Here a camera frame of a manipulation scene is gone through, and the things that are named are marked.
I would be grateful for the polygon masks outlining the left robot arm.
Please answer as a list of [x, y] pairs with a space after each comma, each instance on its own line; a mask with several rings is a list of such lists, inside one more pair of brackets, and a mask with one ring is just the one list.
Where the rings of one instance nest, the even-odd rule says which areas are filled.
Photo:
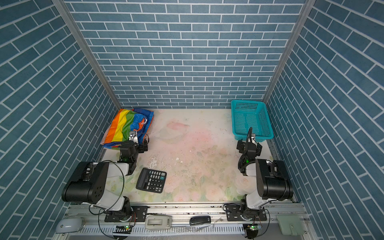
[[105, 160], [99, 163], [80, 162], [62, 191], [62, 200], [69, 203], [88, 203], [104, 212], [130, 215], [130, 200], [122, 193], [116, 196], [105, 189], [108, 178], [125, 177], [134, 173], [138, 155], [148, 151], [149, 140], [142, 144], [125, 141], [120, 146], [117, 162]]

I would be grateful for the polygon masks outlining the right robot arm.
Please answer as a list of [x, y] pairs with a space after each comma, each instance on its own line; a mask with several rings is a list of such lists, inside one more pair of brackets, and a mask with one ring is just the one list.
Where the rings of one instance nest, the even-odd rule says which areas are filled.
[[259, 159], [262, 145], [252, 139], [239, 140], [237, 150], [241, 154], [238, 170], [243, 176], [255, 178], [257, 187], [241, 200], [240, 215], [243, 219], [259, 217], [268, 203], [292, 199], [294, 187], [283, 161]]

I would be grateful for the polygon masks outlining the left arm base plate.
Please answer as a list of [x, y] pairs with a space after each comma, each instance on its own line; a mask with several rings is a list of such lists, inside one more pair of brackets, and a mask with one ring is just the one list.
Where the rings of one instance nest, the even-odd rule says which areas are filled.
[[120, 211], [109, 211], [106, 213], [106, 223], [144, 222], [148, 212], [148, 206], [131, 206]]

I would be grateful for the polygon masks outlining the grey computer mouse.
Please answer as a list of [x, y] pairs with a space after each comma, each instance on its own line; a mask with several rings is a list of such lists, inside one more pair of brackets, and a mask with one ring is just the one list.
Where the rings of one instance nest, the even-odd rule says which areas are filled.
[[55, 232], [57, 234], [75, 233], [82, 230], [86, 225], [86, 220], [81, 217], [66, 218], [59, 221]]

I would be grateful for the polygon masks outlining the green leather wallet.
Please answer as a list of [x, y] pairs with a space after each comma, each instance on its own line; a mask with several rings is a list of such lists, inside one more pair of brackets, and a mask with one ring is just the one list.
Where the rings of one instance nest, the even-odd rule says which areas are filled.
[[277, 215], [281, 233], [287, 236], [302, 236], [305, 231], [298, 215]]

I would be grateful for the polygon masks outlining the black desk calculator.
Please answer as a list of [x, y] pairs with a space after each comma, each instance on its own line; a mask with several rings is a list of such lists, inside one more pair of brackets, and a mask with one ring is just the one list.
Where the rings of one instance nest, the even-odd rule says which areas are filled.
[[166, 177], [166, 172], [143, 168], [139, 175], [136, 189], [161, 194], [165, 186]]

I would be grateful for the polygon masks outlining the left circuit board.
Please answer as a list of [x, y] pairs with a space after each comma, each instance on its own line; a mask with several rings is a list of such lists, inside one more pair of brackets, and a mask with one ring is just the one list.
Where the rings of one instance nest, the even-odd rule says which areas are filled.
[[116, 226], [115, 231], [113, 232], [114, 235], [117, 234], [130, 234], [132, 232], [132, 226]]

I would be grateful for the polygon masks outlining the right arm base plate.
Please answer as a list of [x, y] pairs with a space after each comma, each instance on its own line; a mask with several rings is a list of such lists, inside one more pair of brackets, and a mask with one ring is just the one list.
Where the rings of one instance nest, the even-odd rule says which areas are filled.
[[252, 210], [238, 204], [224, 204], [222, 209], [229, 222], [267, 220], [266, 212], [264, 210]]

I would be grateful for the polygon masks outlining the right circuit board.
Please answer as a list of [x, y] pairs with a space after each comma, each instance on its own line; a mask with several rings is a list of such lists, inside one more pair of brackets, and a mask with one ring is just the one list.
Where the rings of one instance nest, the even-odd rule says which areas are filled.
[[246, 231], [259, 231], [262, 226], [259, 224], [243, 224], [244, 230]]

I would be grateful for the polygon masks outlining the black car key fob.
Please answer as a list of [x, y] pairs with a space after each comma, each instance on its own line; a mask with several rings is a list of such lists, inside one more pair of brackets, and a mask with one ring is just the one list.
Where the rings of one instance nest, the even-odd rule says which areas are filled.
[[190, 226], [199, 226], [199, 225], [205, 225], [210, 223], [211, 223], [210, 216], [195, 216], [195, 217], [191, 217], [189, 221]]

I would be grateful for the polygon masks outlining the aluminium front rail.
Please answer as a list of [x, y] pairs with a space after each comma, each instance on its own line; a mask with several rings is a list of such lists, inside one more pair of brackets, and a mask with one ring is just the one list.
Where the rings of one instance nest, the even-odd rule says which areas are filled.
[[[165, 204], [149, 204], [149, 203], [133, 203], [133, 206], [148, 206], [148, 215], [168, 215], [172, 216], [173, 224], [189, 224], [190, 218], [195, 216], [210, 216], [211, 222], [216, 224], [226, 223], [248, 223], [253, 221], [239, 221], [229, 222], [227, 221], [226, 214], [222, 209], [224, 203], [212, 202], [212, 203], [165, 203]], [[255, 221], [255, 223], [276, 223], [277, 215], [298, 215], [301, 221], [308, 223], [309, 216], [304, 208], [303, 204], [292, 203], [290, 201], [272, 202], [264, 206], [266, 212], [266, 221]], [[88, 224], [96, 224], [97, 220], [103, 221], [105, 214], [96, 216], [99, 209], [90, 207], [86, 204], [70, 205], [66, 218], [81, 217], [87, 220]]]

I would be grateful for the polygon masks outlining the multicolour cloth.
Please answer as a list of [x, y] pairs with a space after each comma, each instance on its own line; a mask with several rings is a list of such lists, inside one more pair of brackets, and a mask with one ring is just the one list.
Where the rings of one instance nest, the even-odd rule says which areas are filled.
[[101, 145], [107, 149], [117, 149], [122, 142], [130, 139], [131, 132], [135, 132], [138, 144], [143, 144], [154, 114], [153, 111], [140, 108], [119, 110], [104, 134]]

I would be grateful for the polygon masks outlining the teal plastic basket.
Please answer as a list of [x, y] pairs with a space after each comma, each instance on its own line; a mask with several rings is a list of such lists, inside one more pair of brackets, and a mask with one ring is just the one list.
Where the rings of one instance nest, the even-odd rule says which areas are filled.
[[267, 106], [263, 102], [250, 100], [231, 101], [232, 129], [235, 140], [244, 141], [252, 128], [257, 142], [274, 137]]

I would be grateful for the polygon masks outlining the circuit board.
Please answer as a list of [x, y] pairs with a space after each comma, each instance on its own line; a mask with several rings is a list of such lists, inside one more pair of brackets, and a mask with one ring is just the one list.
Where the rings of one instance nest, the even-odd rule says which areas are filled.
[[243, 224], [244, 230], [246, 231], [259, 231], [262, 226], [259, 224]]
[[115, 231], [113, 232], [114, 235], [117, 234], [130, 234], [132, 232], [132, 226], [116, 226]]

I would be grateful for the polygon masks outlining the beige plastic holder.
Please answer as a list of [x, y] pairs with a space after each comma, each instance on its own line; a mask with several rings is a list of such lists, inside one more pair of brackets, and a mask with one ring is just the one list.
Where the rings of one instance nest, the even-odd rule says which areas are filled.
[[145, 228], [149, 231], [168, 230], [172, 227], [172, 216], [148, 215], [145, 220]]

